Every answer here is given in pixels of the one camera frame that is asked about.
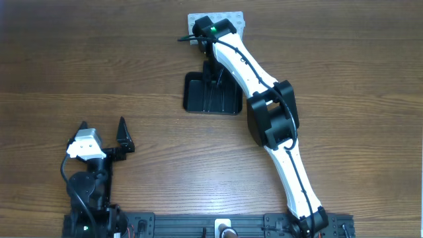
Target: table surface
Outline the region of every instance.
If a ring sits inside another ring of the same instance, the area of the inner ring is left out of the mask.
[[[247,114],[188,114],[184,76],[204,55],[176,42],[187,14],[243,11],[244,43],[295,89],[299,147],[329,212],[358,237],[420,235],[423,1],[6,0],[0,6],[0,235],[61,234],[59,166],[82,120],[136,152],[112,201],[156,214],[285,212]],[[84,170],[70,161],[70,175]]]

